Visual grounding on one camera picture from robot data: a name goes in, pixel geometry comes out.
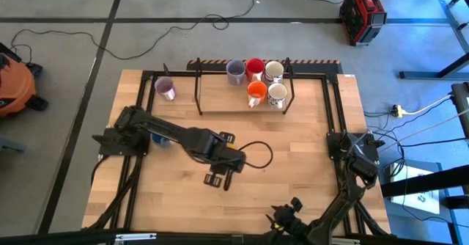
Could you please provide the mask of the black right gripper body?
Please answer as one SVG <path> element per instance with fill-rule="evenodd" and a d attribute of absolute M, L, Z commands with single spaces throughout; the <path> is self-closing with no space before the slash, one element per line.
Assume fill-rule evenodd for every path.
<path fill-rule="evenodd" d="M 277 233 L 284 233 L 295 238 L 306 238 L 311 231 L 311 227 L 305 224 L 296 215 L 294 216 L 274 216 L 273 218 L 281 225 L 281 231 Z"/>

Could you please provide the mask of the orange mug white handle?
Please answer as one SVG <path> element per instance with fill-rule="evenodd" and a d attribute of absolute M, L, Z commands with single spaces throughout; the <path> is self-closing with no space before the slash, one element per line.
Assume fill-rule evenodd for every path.
<path fill-rule="evenodd" d="M 260 105 L 267 95 L 267 86 L 262 81 L 252 81 L 247 86 L 248 106 L 253 108 Z"/>

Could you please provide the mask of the blue mug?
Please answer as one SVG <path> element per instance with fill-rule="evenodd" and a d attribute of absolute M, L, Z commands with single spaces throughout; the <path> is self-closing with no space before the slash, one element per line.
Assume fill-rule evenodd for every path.
<path fill-rule="evenodd" d="M 150 137 L 151 137 L 151 140 L 153 141 L 153 143 L 156 144 L 159 147 L 167 148 L 167 147 L 171 146 L 171 141 L 168 138 L 164 137 L 164 136 L 161 136 L 161 135 L 158 135 L 158 134 L 151 134 Z"/>

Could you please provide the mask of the navy white floral mug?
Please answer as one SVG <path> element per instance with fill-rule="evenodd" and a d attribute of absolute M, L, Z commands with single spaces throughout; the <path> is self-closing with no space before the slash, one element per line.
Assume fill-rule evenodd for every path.
<path fill-rule="evenodd" d="M 274 109 L 282 109 L 288 95 L 287 87 L 282 83 L 273 83 L 267 90 L 267 102 Z"/>

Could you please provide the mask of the grey mug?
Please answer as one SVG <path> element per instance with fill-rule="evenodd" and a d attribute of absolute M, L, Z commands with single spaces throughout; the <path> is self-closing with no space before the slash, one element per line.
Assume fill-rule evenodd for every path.
<path fill-rule="evenodd" d="M 245 63 L 239 59 L 229 61 L 226 65 L 226 75 L 231 85 L 241 85 L 245 76 Z"/>

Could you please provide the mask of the red mug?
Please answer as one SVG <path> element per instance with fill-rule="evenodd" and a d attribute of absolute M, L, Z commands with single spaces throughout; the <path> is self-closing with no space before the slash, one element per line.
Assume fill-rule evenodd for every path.
<path fill-rule="evenodd" d="M 249 81 L 261 81 L 265 64 L 260 58 L 251 58 L 245 62 L 245 74 Z"/>

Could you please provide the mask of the lilac mug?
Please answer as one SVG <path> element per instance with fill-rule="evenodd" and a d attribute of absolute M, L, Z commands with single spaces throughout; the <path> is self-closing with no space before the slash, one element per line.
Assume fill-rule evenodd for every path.
<path fill-rule="evenodd" d="M 176 96 L 173 80 L 168 76 L 158 77 L 154 83 L 155 91 L 165 100 L 174 100 Z"/>

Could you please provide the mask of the cream mug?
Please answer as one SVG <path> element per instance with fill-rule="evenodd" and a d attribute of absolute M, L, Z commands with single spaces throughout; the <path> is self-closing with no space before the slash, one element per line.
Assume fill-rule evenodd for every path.
<path fill-rule="evenodd" d="M 267 85 L 282 83 L 284 66 L 277 61 L 268 62 L 265 65 L 264 78 Z"/>

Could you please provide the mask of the wooden shelf black legs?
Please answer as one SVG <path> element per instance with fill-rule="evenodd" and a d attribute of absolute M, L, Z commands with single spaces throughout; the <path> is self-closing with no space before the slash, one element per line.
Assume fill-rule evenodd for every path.
<path fill-rule="evenodd" d="M 192 70 L 196 77 L 195 101 L 200 112 L 207 113 L 238 113 L 238 112 L 274 112 L 286 113 L 291 101 L 295 98 L 292 69 L 293 61 L 289 58 L 281 60 L 284 67 L 284 76 L 281 83 L 287 88 L 284 102 L 271 106 L 267 100 L 256 103 L 254 107 L 248 106 L 248 79 L 244 78 L 240 84 L 229 83 L 226 66 L 229 60 L 191 60 L 187 69 Z"/>

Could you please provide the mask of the black diagonal beam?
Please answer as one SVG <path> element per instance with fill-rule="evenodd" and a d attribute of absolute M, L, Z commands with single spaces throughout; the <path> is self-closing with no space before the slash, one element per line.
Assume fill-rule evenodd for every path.
<path fill-rule="evenodd" d="M 381 190 L 384 197 L 396 197 L 464 185 L 469 185 L 469 165 L 383 184 Z"/>

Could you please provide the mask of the black gantry crossbar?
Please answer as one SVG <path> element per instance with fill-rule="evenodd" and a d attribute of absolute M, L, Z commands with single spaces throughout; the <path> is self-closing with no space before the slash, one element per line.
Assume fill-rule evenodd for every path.
<path fill-rule="evenodd" d="M 361 245 L 456 245 L 397 238 L 392 235 L 351 234 Z M 290 235 L 230 235 L 201 233 L 145 233 L 114 230 L 80 230 L 0 237 L 0 245 L 331 245 L 329 241 L 307 241 Z"/>

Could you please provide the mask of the red black power box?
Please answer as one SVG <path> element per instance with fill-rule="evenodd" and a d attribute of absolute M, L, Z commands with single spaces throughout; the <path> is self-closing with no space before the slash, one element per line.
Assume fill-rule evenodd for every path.
<path fill-rule="evenodd" d="M 388 13 L 380 0 L 344 0 L 339 17 L 350 45 L 369 45 L 386 24 Z"/>

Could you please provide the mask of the orange vacuum cleaner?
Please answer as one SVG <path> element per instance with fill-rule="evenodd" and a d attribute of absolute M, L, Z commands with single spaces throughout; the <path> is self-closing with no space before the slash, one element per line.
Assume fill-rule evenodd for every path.
<path fill-rule="evenodd" d="M 37 94 L 35 78 L 41 65 L 23 60 L 0 43 L 0 117 L 18 114 L 24 109 L 44 111 L 48 101 Z"/>

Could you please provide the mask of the grey metal rack leg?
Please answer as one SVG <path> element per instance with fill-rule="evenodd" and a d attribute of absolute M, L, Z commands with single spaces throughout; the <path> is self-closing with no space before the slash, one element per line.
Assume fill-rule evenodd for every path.
<path fill-rule="evenodd" d="M 454 32 L 456 38 L 458 39 L 459 44 L 461 45 L 462 50 L 465 53 L 468 53 L 469 52 L 469 44 L 466 41 L 466 39 L 464 38 L 461 31 L 458 30 L 457 27 L 459 26 L 459 24 L 457 23 L 456 19 L 454 18 L 453 14 L 451 13 L 450 9 L 448 8 L 448 5 L 447 5 L 446 1 L 445 0 L 438 0 L 438 1 L 440 3 L 440 6 L 441 6 L 443 12 L 446 15 L 446 19 L 448 21 L 448 24 L 453 29 L 453 32 Z"/>

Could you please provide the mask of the black aluminium table frame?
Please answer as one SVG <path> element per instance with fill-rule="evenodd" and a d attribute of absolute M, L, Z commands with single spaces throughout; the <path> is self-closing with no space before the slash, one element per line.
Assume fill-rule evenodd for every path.
<path fill-rule="evenodd" d="M 247 164 L 224 191 L 203 184 L 208 166 L 192 161 L 179 145 L 151 146 L 128 199 L 126 226 L 172 233 L 262 233 L 272 205 L 293 197 L 303 201 L 302 219 L 322 214 L 338 191 L 326 136 L 353 129 L 341 107 L 340 89 L 351 77 L 295 74 L 295 98 L 284 114 L 202 114 L 195 101 L 195 73 L 175 72 L 172 79 L 176 99 L 170 102 L 151 93 L 149 112 L 183 127 L 233 133 Z"/>

